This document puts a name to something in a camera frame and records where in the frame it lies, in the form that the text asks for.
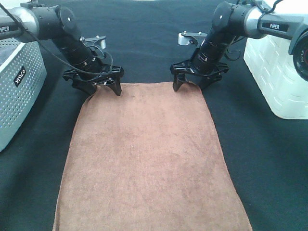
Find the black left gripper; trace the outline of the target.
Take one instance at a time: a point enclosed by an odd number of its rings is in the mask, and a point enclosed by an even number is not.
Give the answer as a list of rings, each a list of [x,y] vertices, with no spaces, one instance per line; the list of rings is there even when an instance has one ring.
[[[124,69],[120,66],[112,66],[110,69],[100,73],[86,72],[81,70],[67,70],[63,74],[65,80],[72,80],[72,87],[87,95],[93,95],[97,87],[95,85],[105,85],[109,87],[117,96],[121,95],[122,89],[120,78],[124,75]]]

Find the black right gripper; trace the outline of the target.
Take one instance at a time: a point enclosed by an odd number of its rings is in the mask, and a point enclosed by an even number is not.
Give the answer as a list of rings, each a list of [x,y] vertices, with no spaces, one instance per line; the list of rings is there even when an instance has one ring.
[[[185,60],[170,66],[170,71],[174,75],[173,90],[178,91],[183,84],[190,83],[185,74],[193,75],[192,82],[204,90],[209,85],[221,80],[221,74],[227,73],[229,67],[225,63],[215,65],[201,65],[202,70],[193,66],[192,62]]]

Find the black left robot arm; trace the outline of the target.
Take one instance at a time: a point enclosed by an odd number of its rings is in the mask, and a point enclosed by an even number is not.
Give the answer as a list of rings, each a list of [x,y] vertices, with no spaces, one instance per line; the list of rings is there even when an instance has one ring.
[[[84,38],[72,10],[60,5],[46,7],[35,1],[11,10],[2,5],[1,9],[5,12],[0,17],[1,39],[16,38],[23,43],[50,39],[64,56],[63,64],[70,67],[63,79],[70,79],[73,88],[93,95],[98,85],[105,85],[120,96],[124,70],[104,62],[111,56],[105,51],[106,37]]]

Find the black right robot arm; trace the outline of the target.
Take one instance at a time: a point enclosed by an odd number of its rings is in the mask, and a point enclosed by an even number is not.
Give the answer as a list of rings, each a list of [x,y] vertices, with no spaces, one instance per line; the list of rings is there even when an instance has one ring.
[[[239,0],[236,4],[224,1],[216,7],[208,33],[179,33],[180,45],[194,44],[196,49],[190,59],[171,65],[173,90],[178,91],[187,83],[186,74],[201,77],[203,88],[221,80],[221,74],[229,70],[220,62],[228,47],[240,41],[240,37],[261,39],[266,35],[290,40],[288,53],[293,56],[297,73],[307,80],[308,16],[274,10],[263,8],[256,0]]]

